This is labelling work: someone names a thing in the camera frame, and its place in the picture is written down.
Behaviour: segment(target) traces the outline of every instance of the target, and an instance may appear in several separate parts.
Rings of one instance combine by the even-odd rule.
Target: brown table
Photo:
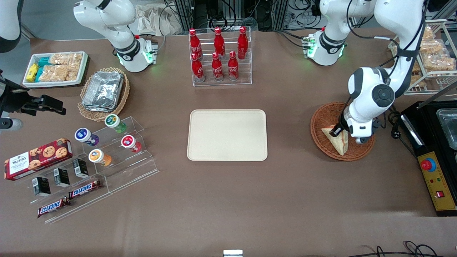
[[[243,249],[247,257],[342,257],[369,252],[363,245],[404,250],[403,240],[455,256],[457,218],[434,217],[418,164],[390,129],[377,133],[367,157],[351,163],[328,158],[311,139],[313,112],[346,100],[350,74],[385,61],[387,43],[350,35],[343,57],[322,67],[275,33],[256,32],[253,38],[252,86],[192,87],[187,36],[167,38],[154,67],[127,73],[131,91],[121,116],[144,126],[158,174],[52,225],[35,218],[35,207],[24,200],[25,185],[1,180],[0,252],[9,253],[3,256],[210,257]],[[123,69],[107,40],[31,43],[33,53],[86,51],[89,74]],[[14,115],[24,128],[1,135],[2,159],[72,138],[81,126],[103,127],[79,114],[80,88],[33,91],[42,93],[64,101],[67,115]],[[396,106],[403,110],[416,99],[403,96]],[[188,160],[194,109],[264,110],[266,161]]]

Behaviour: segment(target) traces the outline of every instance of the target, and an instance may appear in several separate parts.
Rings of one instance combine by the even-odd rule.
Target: wicker basket
[[[78,109],[79,109],[81,115],[84,116],[85,118],[88,118],[90,120],[97,121],[97,122],[104,122],[106,116],[108,116],[109,114],[112,114],[112,113],[113,114],[119,114],[121,112],[122,108],[124,108],[125,102],[127,101],[128,93],[130,91],[130,83],[128,82],[128,79],[127,79],[127,76],[125,75],[125,73],[122,70],[118,69],[118,68],[113,68],[113,67],[103,68],[103,69],[101,69],[99,71],[119,72],[120,74],[122,74],[124,76],[124,82],[122,84],[122,91],[121,91],[121,94],[119,95],[119,102],[117,103],[116,109],[113,112],[93,112],[93,111],[88,111],[88,110],[86,110],[84,108],[82,102],[78,103]],[[84,95],[86,94],[86,91],[87,91],[87,87],[89,86],[90,81],[92,81],[92,77],[93,76],[94,75],[90,76],[90,78],[84,84],[84,87],[81,90],[81,94],[80,94],[81,100],[84,98]]]
[[[347,152],[344,155],[340,155],[321,130],[323,127],[337,124],[338,118],[344,107],[344,102],[331,102],[317,109],[311,118],[311,135],[317,147],[326,155],[340,161],[356,161],[365,157],[371,149],[373,149],[375,135],[373,135],[368,142],[361,145],[356,143],[355,138],[349,136]]]

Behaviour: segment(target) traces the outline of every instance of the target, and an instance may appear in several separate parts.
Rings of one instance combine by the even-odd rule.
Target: jar lid
[[[105,118],[105,125],[109,128],[115,128],[119,126],[121,119],[116,114],[110,114]]]
[[[102,150],[100,149],[93,149],[92,151],[90,151],[89,153],[89,160],[91,162],[94,162],[94,163],[98,163],[98,162],[101,162],[101,160],[103,160],[103,157],[105,156],[105,154],[103,153]]]
[[[74,133],[74,138],[79,142],[86,142],[89,140],[92,133],[86,128],[80,128]]]
[[[135,138],[131,135],[126,135],[121,140],[122,146],[127,149],[134,147],[136,142]]]

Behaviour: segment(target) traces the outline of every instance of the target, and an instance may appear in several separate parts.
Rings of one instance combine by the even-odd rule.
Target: cookie box
[[[18,180],[61,161],[70,159],[70,141],[60,138],[5,161],[5,179]]]

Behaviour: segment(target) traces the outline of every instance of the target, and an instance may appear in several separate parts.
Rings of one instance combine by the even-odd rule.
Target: acrylic bottle rack
[[[15,181],[16,184],[27,184],[28,195],[30,195],[30,203],[38,208],[58,201],[62,197],[68,197],[68,192],[78,189],[90,182],[100,179],[102,187],[82,194],[72,200],[71,205],[59,208],[53,212],[44,214],[40,219],[44,223],[53,223],[61,220],[70,214],[82,210],[120,190],[127,188],[149,176],[159,172],[154,162],[154,158],[147,151],[143,137],[140,132],[143,127],[132,117],[122,120],[127,129],[124,133],[116,133],[111,128],[102,128],[93,132],[100,138],[99,143],[91,147],[83,143],[83,153],[73,153],[72,159],[60,162],[52,167],[42,171],[35,172],[29,176]],[[132,135],[142,148],[139,152],[133,153],[129,149],[121,146],[121,139],[125,135]],[[71,140],[73,144],[79,144],[75,139]],[[100,164],[92,163],[88,159],[88,154],[93,149],[101,149],[105,154],[112,157],[112,162],[109,166],[103,167]],[[79,158],[86,162],[89,177],[76,177],[73,168],[73,160]],[[53,170],[61,168],[68,172],[71,185],[67,187],[59,187],[55,185]],[[35,196],[33,193],[32,179],[36,177],[45,177],[49,181],[51,194],[48,196]]]
[[[239,26],[230,27],[225,31],[222,31],[222,37],[225,41],[225,59],[221,60],[222,70],[224,73],[224,80],[217,82],[213,77],[213,68],[211,63],[213,62],[214,50],[214,32],[210,28],[195,29],[200,44],[202,45],[203,60],[201,60],[203,66],[203,73],[205,74],[204,82],[195,82],[195,75],[192,72],[192,59],[191,59],[191,47],[189,45],[189,60],[191,62],[191,75],[192,83],[194,86],[229,86],[229,85],[242,85],[252,84],[252,34],[251,28],[246,27],[246,36],[248,37],[248,51],[244,60],[238,59],[238,36]],[[229,53],[235,51],[237,53],[239,78],[236,81],[229,79]]]

